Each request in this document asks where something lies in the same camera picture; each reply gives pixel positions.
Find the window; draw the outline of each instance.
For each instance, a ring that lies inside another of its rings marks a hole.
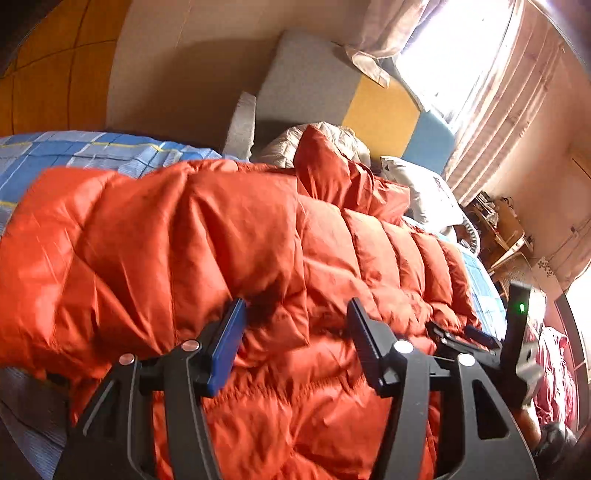
[[[512,6],[509,0],[439,0],[396,62],[409,87],[452,129],[493,65]]]

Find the bed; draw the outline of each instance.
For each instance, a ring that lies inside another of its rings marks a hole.
[[[106,132],[45,132],[1,138],[0,236],[30,184],[47,168],[101,168],[139,178],[178,161],[219,158],[222,156],[210,148]],[[410,218],[407,221],[419,225]],[[468,249],[460,245],[458,248],[483,330],[503,338],[506,321],[501,298],[478,258]],[[46,409],[34,407],[38,403],[22,401],[31,396],[42,398]],[[7,441],[12,438],[20,449],[15,454],[22,453],[44,480],[52,478],[65,445],[66,417],[63,392],[15,368],[0,369],[0,442],[3,437]]]

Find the beige wall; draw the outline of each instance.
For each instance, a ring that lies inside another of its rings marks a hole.
[[[511,196],[534,255],[552,255],[575,228],[591,217],[591,180],[571,160],[578,150],[591,158],[591,86],[570,51],[561,59],[548,95],[510,158],[485,186],[494,196]],[[554,300],[562,293],[543,283],[549,305],[546,323],[563,331]]]
[[[368,3],[134,0],[115,53],[108,127],[220,148],[240,92],[258,92],[281,32],[345,43]]]

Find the red clothing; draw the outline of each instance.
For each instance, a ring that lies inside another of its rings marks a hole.
[[[242,297],[249,327],[204,402],[223,477],[367,478],[391,402],[362,375],[348,301],[427,353],[428,320],[454,333],[479,322],[460,252],[402,221],[406,187],[347,163],[313,128],[294,165],[45,171],[0,243],[0,365],[69,377],[79,413],[119,355],[168,352]],[[159,397],[154,428],[171,478]],[[421,480],[438,429],[434,401]]]
[[[540,350],[535,360],[544,368],[544,378],[534,398],[541,425],[555,421],[570,425],[574,420],[576,387],[564,361],[564,349],[568,342],[568,337],[558,330],[542,328]]]

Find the pink cloth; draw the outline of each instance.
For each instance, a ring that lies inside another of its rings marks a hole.
[[[536,362],[544,369],[544,378],[534,398],[535,412],[541,425],[563,421],[569,425],[574,420],[576,387],[566,368],[564,349],[569,339],[552,327],[543,327],[540,350]]]

